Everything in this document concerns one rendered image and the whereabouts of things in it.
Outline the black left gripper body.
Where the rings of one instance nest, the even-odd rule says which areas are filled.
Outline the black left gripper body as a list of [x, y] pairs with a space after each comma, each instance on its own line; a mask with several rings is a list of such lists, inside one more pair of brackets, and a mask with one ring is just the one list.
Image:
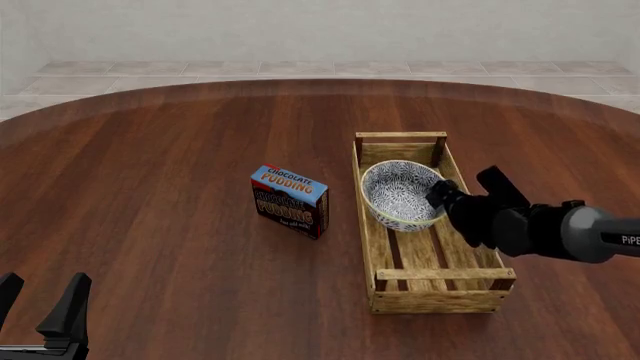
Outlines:
[[68, 341], [44, 345], [0, 345], [0, 360], [86, 360], [89, 348]]

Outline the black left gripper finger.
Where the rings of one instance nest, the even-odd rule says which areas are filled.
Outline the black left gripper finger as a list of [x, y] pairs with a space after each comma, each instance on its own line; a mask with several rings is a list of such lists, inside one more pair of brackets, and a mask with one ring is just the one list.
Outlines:
[[67, 349], [70, 344], [88, 345], [87, 310], [92, 280], [76, 273], [52, 311], [36, 326], [47, 350]]
[[24, 280], [14, 272], [0, 276], [0, 330], [24, 286]]

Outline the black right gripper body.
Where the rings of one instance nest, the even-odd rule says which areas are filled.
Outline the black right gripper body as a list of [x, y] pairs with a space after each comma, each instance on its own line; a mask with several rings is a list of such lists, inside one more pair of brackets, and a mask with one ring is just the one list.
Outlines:
[[446, 198], [444, 208], [450, 223], [470, 247], [496, 248], [492, 224], [499, 206], [491, 197], [455, 193]]

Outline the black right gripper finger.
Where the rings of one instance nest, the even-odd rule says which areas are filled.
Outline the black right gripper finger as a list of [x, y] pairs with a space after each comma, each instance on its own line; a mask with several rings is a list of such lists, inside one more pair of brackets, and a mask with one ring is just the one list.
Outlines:
[[447, 209], [451, 203], [455, 202], [459, 192], [456, 182], [450, 179], [440, 180], [427, 192], [425, 199], [433, 209]]

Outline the blue patterned white bowl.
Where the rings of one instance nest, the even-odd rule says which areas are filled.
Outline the blue patterned white bowl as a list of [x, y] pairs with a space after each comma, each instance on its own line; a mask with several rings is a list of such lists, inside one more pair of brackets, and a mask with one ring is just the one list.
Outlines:
[[427, 195], [443, 177], [414, 161], [382, 161], [361, 176], [360, 192], [370, 214], [385, 227], [400, 232], [418, 232], [431, 227], [444, 215]]

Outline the wooden slat tray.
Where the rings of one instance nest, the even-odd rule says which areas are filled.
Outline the wooden slat tray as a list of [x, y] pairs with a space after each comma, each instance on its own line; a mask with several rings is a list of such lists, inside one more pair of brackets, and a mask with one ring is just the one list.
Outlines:
[[[389, 160], [432, 167], [466, 186], [443, 132], [360, 132], [352, 145], [354, 182]], [[447, 218], [419, 232], [391, 230], [356, 195], [370, 309], [374, 314], [491, 313], [516, 281], [497, 251], [471, 248]]]

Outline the chocolate pudding box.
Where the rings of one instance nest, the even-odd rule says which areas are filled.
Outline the chocolate pudding box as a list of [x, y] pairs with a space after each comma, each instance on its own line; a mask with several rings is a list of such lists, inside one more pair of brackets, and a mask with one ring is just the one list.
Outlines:
[[329, 188], [271, 164], [250, 176], [259, 215], [319, 239], [329, 226]]

